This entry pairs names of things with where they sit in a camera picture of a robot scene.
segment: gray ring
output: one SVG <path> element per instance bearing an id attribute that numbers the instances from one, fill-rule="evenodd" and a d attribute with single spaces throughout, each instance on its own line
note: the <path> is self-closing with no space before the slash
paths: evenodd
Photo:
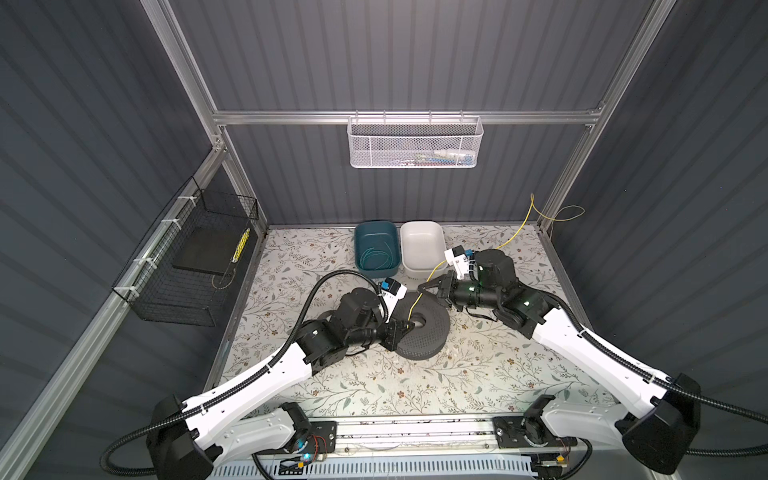
<path id="1" fill-rule="evenodd" d="M 395 306 L 392 316 L 397 319 L 408 318 L 411 305 L 419 298 L 417 292 L 408 292 L 406 297 Z M 430 296 L 423 295 L 413 307 L 411 320 L 423 319 L 424 325 L 407 333 L 397 346 L 396 352 L 408 360 L 426 360 L 438 354 L 451 329 L 448 309 L 440 306 Z"/>

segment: dark teal plastic bin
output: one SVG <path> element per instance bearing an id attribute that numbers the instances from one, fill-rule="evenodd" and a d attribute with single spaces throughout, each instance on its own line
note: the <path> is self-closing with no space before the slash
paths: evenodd
<path id="1" fill-rule="evenodd" d="M 373 220 L 355 227 L 355 266 L 371 278 L 386 278 L 397 273 L 400 240 L 394 223 Z"/>

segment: white plastic bracket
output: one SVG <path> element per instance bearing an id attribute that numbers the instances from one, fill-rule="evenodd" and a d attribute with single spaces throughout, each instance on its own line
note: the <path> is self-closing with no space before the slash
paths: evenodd
<path id="1" fill-rule="evenodd" d="M 197 206 L 197 197 L 178 197 L 178 198 L 184 198 L 186 200 L 189 200 L 192 202 L 192 204 L 196 207 Z"/>
<path id="2" fill-rule="evenodd" d="M 142 263 L 149 263 L 154 270 L 157 270 L 157 262 L 155 262 L 155 259 L 153 257 L 146 257 L 146 258 L 134 258 L 134 262 L 141 265 Z"/>
<path id="3" fill-rule="evenodd" d="M 454 257 L 453 249 L 449 248 L 445 251 L 445 262 L 456 270 L 457 280 L 463 280 L 465 276 L 469 277 L 469 258 L 465 253 Z"/>
<path id="4" fill-rule="evenodd" d="M 177 227 L 179 227 L 179 231 L 181 232 L 181 223 L 179 222 L 179 219 L 177 218 L 167 218 L 165 220 L 160 220 L 160 223 L 175 223 Z"/>
<path id="5" fill-rule="evenodd" d="M 406 293 L 408 292 L 408 288 L 405 285 L 400 285 L 400 288 L 397 290 L 397 293 L 390 293 L 386 290 L 382 290 L 379 295 L 382 296 L 384 299 L 384 304 L 386 304 L 386 308 L 389 311 L 389 316 L 386 319 L 386 323 L 389 322 L 389 319 L 392 318 L 392 312 L 395 311 L 395 306 L 397 305 L 399 300 L 402 300 L 406 297 Z M 384 315 L 384 309 L 381 305 L 379 305 L 379 312 L 381 312 L 382 315 Z"/>
<path id="6" fill-rule="evenodd" d="M 135 294 L 136 297 L 139 296 L 139 289 L 136 288 L 135 285 L 132 285 L 132 286 L 116 286 L 116 287 L 113 288 L 113 290 L 127 290 L 128 292 L 131 292 L 131 293 Z"/>

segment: floral patterned floor mat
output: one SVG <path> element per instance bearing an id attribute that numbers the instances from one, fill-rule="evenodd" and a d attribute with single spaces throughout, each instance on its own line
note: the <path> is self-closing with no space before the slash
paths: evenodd
<path id="1" fill-rule="evenodd" d="M 446 227 L 448 247 L 497 247 L 517 227 Z M 522 282 L 563 296 L 534 227 L 526 226 L 504 252 Z M 354 267 L 353 229 L 271 230 L 247 305 L 224 367 L 231 379 L 282 345 L 307 293 L 325 273 Z M 395 277 L 414 290 L 402 267 Z M 363 281 L 342 275 L 320 289 L 307 318 L 338 305 Z M 598 405 L 611 394 L 586 373 L 504 325 L 450 312 L 451 332 L 443 350 L 413 362 L 380 346 L 349 357 L 271 399 L 258 412 L 298 402 L 310 417 L 517 412 L 541 394 Z"/>

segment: black cable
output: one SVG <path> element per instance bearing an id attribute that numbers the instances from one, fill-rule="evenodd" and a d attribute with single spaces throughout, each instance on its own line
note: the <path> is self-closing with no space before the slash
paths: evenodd
<path id="1" fill-rule="evenodd" d="M 203 403 L 200 406 L 197 406 L 186 412 L 173 415 L 160 422 L 147 425 L 141 429 L 134 430 L 133 432 L 115 440 L 107 447 L 106 450 L 104 450 L 104 453 L 101 454 L 101 458 L 99 459 L 99 465 L 101 466 L 101 469 L 110 475 L 117 475 L 121 477 L 145 477 L 149 475 L 155 475 L 156 472 L 154 468 L 120 467 L 119 465 L 115 465 L 114 463 L 112 463 L 112 461 L 110 460 L 110 457 L 115 452 L 115 450 L 119 449 L 121 446 L 125 445 L 128 442 L 132 442 L 135 439 L 139 439 L 144 435 L 148 434 L 149 432 L 153 432 L 154 430 L 164 429 L 170 425 L 175 425 L 179 422 L 182 422 L 190 418 L 191 416 L 195 416 L 198 413 L 201 413 L 203 410 L 210 409 L 210 407 L 216 405 L 219 402 L 224 401 L 225 399 L 230 398 L 232 395 L 235 395 L 236 393 L 246 388 L 251 383 L 257 381 L 262 375 L 269 372 L 269 368 L 277 365 L 280 359 L 282 359 L 283 356 L 286 354 L 291 344 L 293 344 L 293 342 L 296 340 L 296 335 L 299 333 L 299 330 L 304 322 L 304 318 L 306 318 L 306 313 L 310 309 L 310 304 L 312 303 L 312 300 L 314 300 L 315 295 L 317 294 L 317 291 L 320 289 L 320 287 L 329 279 L 335 276 L 344 275 L 344 274 L 359 276 L 360 278 L 368 282 L 368 284 L 371 287 L 373 287 L 373 291 L 376 292 L 376 295 L 379 296 L 379 303 L 381 304 L 382 309 L 384 311 L 384 317 L 382 321 L 385 322 L 387 318 L 389 318 L 389 311 L 387 310 L 387 306 L 386 306 L 386 303 L 384 302 L 384 298 L 381 296 L 381 289 L 378 284 L 376 284 L 373 280 L 371 280 L 370 278 L 368 278 L 367 276 L 363 275 L 362 273 L 356 270 L 337 270 L 335 272 L 326 274 L 320 280 L 317 280 L 317 283 L 315 283 L 315 286 L 312 287 L 312 289 L 310 290 L 310 294 L 306 298 L 306 301 L 304 302 L 304 306 L 301 309 L 301 313 L 299 313 L 299 318 L 296 319 L 296 323 L 293 325 L 293 329 L 288 335 L 288 339 L 283 344 L 283 346 L 280 347 L 280 350 L 267 363 L 266 366 L 262 367 L 256 373 L 254 373 L 253 375 L 251 375 L 250 377 L 242 381 L 242 383 L 239 383 L 234 387 L 232 387 L 231 389 L 227 390 L 226 392 L 223 392 L 218 396 L 213 397 L 212 399 L 208 400 L 207 402 Z"/>
<path id="2" fill-rule="evenodd" d="M 646 382 L 652 382 L 655 385 L 660 386 L 663 389 L 670 390 L 671 392 L 675 392 L 676 394 L 680 396 L 684 396 L 688 399 L 692 399 L 696 402 L 701 403 L 702 405 L 714 407 L 715 409 L 723 410 L 724 412 L 733 413 L 734 415 L 740 415 L 744 418 L 755 420 L 757 422 L 762 422 L 766 425 L 768 425 L 768 415 L 764 415 L 760 412 L 755 412 L 753 410 L 745 409 L 739 406 L 731 405 L 729 403 L 721 402 L 720 400 L 710 399 L 708 397 L 699 395 L 698 393 L 689 392 L 686 389 L 682 389 L 681 387 L 668 382 L 666 379 L 659 379 L 650 373 L 646 372 L 642 368 L 634 365 L 631 362 L 628 362 L 626 359 L 621 358 L 619 355 L 613 352 L 613 350 L 607 348 L 605 345 L 603 345 L 599 340 L 594 338 L 589 330 L 585 329 L 584 326 L 582 326 L 579 321 L 576 319 L 576 315 L 574 315 L 573 310 L 568 306 L 568 304 L 563 301 L 562 298 L 560 298 L 557 295 L 554 295 L 553 293 L 545 292 L 544 290 L 539 290 L 540 292 L 544 293 L 545 295 L 552 298 L 560 307 L 565 311 L 565 314 L 568 316 L 569 320 L 573 324 L 573 326 L 576 328 L 579 334 L 586 339 L 594 348 L 600 350 L 603 354 L 606 356 L 609 356 L 612 360 L 614 360 L 619 365 L 623 366 L 626 369 L 629 369 L 631 372 L 636 373 L 640 377 L 642 377 Z M 688 449 L 686 452 L 686 455 L 697 455 L 702 457 L 721 457 L 721 458 L 735 458 L 735 457 L 751 457 L 755 455 L 765 455 L 768 454 L 768 443 L 762 444 L 762 445 L 756 445 L 754 447 L 743 447 L 741 449 Z"/>
<path id="3" fill-rule="evenodd" d="M 576 475 L 576 473 L 579 470 L 581 470 L 581 468 L 584 467 L 584 465 L 587 464 L 587 460 L 589 460 L 589 458 L 592 456 L 592 444 L 591 444 L 591 442 L 589 440 L 587 440 L 587 439 L 579 439 L 579 440 L 584 442 L 584 444 L 587 446 L 587 451 L 584 453 L 584 456 L 581 457 L 581 460 L 578 461 L 578 463 L 576 464 L 575 467 L 573 467 L 570 470 L 568 470 L 568 473 L 566 473 L 565 475 L 562 475 L 561 477 L 558 477 L 557 480 L 566 480 L 566 478 L 570 478 L 570 477 Z"/>
<path id="4" fill-rule="evenodd" d="M 264 477 L 264 480 L 275 480 L 275 478 L 269 474 L 269 472 L 266 471 L 266 468 L 264 468 L 264 465 L 261 465 L 261 461 L 259 460 L 259 456 L 255 453 L 251 454 L 251 458 L 253 458 L 253 463 L 256 464 L 256 470 L 259 471 L 261 476 Z"/>
<path id="5" fill-rule="evenodd" d="M 364 348 L 364 349 L 360 350 L 359 352 L 354 352 L 354 353 L 347 353 L 345 356 L 355 356 L 355 355 L 359 355 L 360 353 L 363 353 L 363 352 L 367 352 L 368 350 L 370 350 L 370 348 L 371 348 L 370 346 L 367 346 L 366 348 Z"/>
<path id="6" fill-rule="evenodd" d="M 472 313 L 472 312 L 470 312 L 470 311 L 469 311 L 469 308 L 468 308 L 468 309 L 466 309 L 466 312 L 467 312 L 467 315 L 469 315 L 469 316 L 473 316 L 473 317 L 475 317 L 475 318 L 482 318 L 482 319 L 486 319 L 486 320 L 491 320 L 492 322 L 498 322 L 498 320 L 497 320 L 497 319 L 493 319 L 493 318 L 491 318 L 490 316 L 487 316 L 487 315 L 482 315 L 482 314 L 480 314 L 480 313 Z"/>

